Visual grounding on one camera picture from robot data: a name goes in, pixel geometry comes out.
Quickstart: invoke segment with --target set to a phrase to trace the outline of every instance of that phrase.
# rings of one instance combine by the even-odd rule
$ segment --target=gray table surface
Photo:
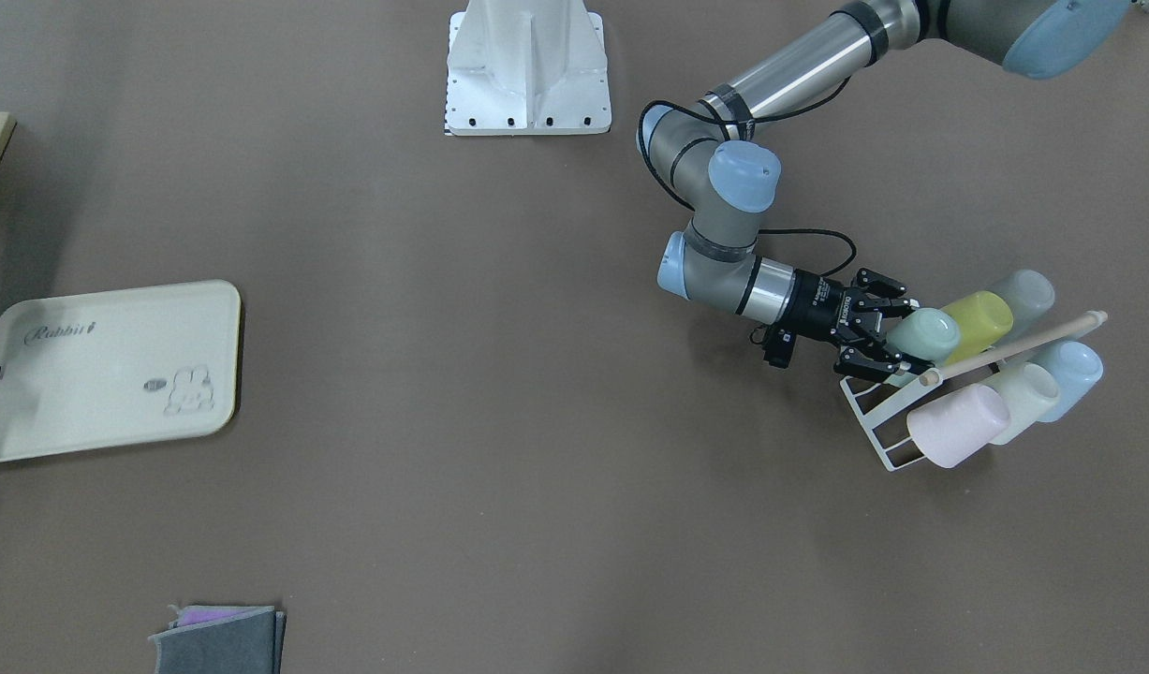
[[[0,673],[146,672],[171,603],[277,603],[284,672],[1149,672],[1149,17],[1057,80],[947,44],[763,137],[771,223],[928,304],[1111,312],[1074,415],[888,474],[804,344],[655,286],[633,145],[832,5],[592,3],[615,127],[441,133],[454,2],[0,2],[0,312],[225,278],[210,439],[0,465]],[[819,269],[827,241],[774,241]]]

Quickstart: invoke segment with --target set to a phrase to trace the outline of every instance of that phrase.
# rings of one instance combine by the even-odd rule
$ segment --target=gray cloth
[[[278,674],[286,618],[257,606],[218,620],[162,632],[155,674]]]

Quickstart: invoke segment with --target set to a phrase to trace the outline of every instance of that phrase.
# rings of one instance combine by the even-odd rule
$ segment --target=folded cloth
[[[151,636],[155,674],[278,674],[286,615],[275,606],[193,605]]]

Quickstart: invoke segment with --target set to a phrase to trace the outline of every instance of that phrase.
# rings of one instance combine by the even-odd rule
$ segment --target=black cable
[[[839,265],[835,265],[834,268],[832,268],[832,269],[830,269],[830,270],[827,270],[827,271],[825,271],[823,273],[819,273],[820,277],[831,277],[832,273],[839,272],[840,270],[847,268],[849,264],[853,264],[853,261],[857,259],[857,243],[853,242],[853,239],[849,239],[848,235],[845,235],[842,233],[842,231],[835,231],[835,230],[811,230],[811,227],[792,227],[791,230],[758,230],[757,234],[764,234],[764,235],[778,235],[778,234],[819,234],[819,235],[831,235],[833,239],[840,239],[845,243],[848,243],[848,257],[845,257],[845,261],[842,263],[840,263]]]
[[[715,110],[715,108],[712,108],[711,106],[707,106],[707,103],[703,103],[702,101],[700,101],[700,103],[702,103],[703,107],[707,107],[707,109],[711,111],[712,116],[710,118],[708,118],[708,116],[705,115],[691,110],[689,108],[683,107],[679,103],[672,103],[670,101],[653,101],[648,103],[648,106],[646,106],[646,109],[641,110],[640,119],[638,119],[637,123],[637,145],[638,148],[640,148],[641,150],[641,158],[646,160],[646,168],[653,176],[653,180],[656,180],[656,184],[661,185],[661,188],[664,189],[664,192],[672,200],[677,201],[678,204],[681,204],[689,210],[694,210],[695,209],[694,206],[691,206],[689,201],[683,200],[681,196],[678,196],[678,194],[673,191],[673,188],[670,187],[663,178],[661,178],[658,171],[656,171],[656,168],[653,165],[653,158],[650,157],[650,154],[648,154],[648,142],[646,139],[646,116],[648,115],[648,113],[650,113],[650,110],[653,110],[653,108],[664,106],[666,108],[670,108],[671,110],[689,116],[689,118],[692,119],[699,119],[703,124],[711,124],[711,126],[715,126],[720,130],[720,135],[727,138],[728,126],[735,126],[740,129],[742,124],[770,124],[770,123],[776,123],[776,121],[791,119],[804,113],[810,113],[811,110],[822,107],[824,103],[831,102],[832,99],[836,98],[836,95],[840,95],[841,91],[845,90],[845,86],[848,85],[849,79],[853,78],[849,77],[845,78],[845,80],[841,82],[840,85],[836,86],[836,88],[833,90],[831,94],[827,94],[826,98],[819,99],[815,103],[810,103],[810,106],[800,108],[797,110],[784,113],[780,115],[768,115],[763,116],[763,118],[750,119],[748,121],[748,123],[741,123],[741,121],[738,119],[720,118],[719,114]]]

